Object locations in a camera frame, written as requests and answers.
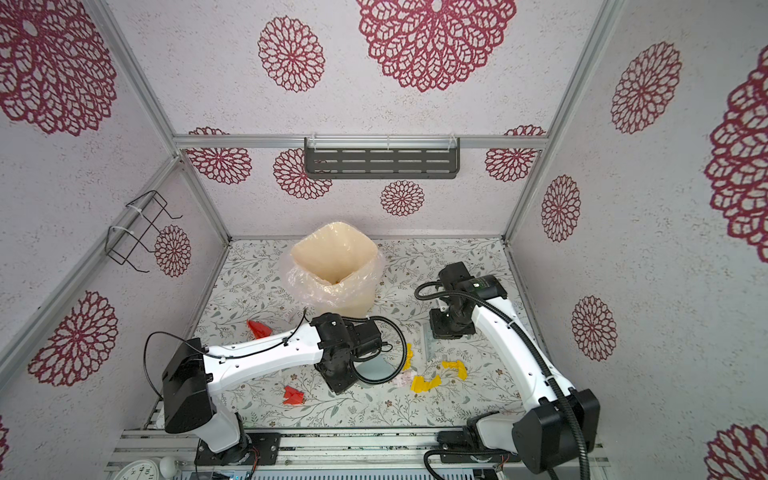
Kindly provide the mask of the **grey-green plastic dustpan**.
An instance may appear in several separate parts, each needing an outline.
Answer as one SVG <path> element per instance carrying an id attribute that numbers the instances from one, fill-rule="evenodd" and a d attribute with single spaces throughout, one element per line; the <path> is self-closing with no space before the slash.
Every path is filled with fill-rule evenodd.
<path id="1" fill-rule="evenodd" d="M 395 366 L 382 356 L 353 364 L 358 380 L 368 385 L 379 385 L 391 380 Z"/>

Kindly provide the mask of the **white bristle hand brush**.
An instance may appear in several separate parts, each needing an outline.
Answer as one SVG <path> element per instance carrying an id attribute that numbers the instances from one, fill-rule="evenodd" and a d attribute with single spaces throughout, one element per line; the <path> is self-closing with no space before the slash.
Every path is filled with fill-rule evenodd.
<path id="1" fill-rule="evenodd" d="M 427 363 L 438 361 L 440 345 L 438 340 L 434 337 L 431 326 L 429 324 L 423 325 L 422 332 L 425 361 Z"/>

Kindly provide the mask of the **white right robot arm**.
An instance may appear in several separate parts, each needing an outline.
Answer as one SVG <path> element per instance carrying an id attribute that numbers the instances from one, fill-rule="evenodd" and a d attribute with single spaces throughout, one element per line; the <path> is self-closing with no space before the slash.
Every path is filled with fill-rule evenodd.
<path id="1" fill-rule="evenodd" d="M 437 456 L 521 462 L 531 473 L 550 477 L 557 467 L 575 460 L 580 478 L 590 478 L 600 403 L 546 357 L 524 329 L 500 281 L 493 275 L 474 277 L 457 262 L 444 267 L 428 286 L 430 293 L 420 285 L 414 296 L 442 304 L 430 311 L 433 337 L 456 340 L 482 333 L 511 375 L 523 405 L 517 416 L 489 412 L 469 419 L 460 433 L 439 434 Z"/>

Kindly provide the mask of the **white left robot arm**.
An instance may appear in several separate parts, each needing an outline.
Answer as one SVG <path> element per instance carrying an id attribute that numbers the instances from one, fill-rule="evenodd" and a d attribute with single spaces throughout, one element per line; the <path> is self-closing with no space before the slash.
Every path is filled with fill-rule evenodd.
<path id="1" fill-rule="evenodd" d="M 342 393 L 364 381 L 356 365 L 387 348 L 374 320 L 336 313 L 303 316 L 289 332 L 245 343 L 206 347 L 198 337 L 182 339 L 161 374 L 165 432 L 198 438 L 196 467 L 253 463 L 258 448 L 241 415 L 223 404 L 226 391 L 311 365 L 332 392 Z"/>

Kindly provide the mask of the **yellow paper scrap tall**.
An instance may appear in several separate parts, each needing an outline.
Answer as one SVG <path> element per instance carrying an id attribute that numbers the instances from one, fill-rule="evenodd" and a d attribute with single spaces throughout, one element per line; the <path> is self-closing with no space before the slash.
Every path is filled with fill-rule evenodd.
<path id="1" fill-rule="evenodd" d="M 409 371 L 412 369 L 413 356 L 414 356 L 414 352 L 413 352 L 412 344 L 408 343 L 406 348 L 406 361 L 403 366 L 403 371 Z"/>

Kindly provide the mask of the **pink study paper scrap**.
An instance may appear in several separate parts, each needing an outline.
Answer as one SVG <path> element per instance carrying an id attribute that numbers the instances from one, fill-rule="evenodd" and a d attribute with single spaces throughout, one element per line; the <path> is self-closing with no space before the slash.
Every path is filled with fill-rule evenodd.
<path id="1" fill-rule="evenodd" d="M 392 380 L 392 383 L 398 388 L 410 389 L 413 383 L 415 374 L 413 371 L 408 370 L 401 372 L 396 378 Z"/>

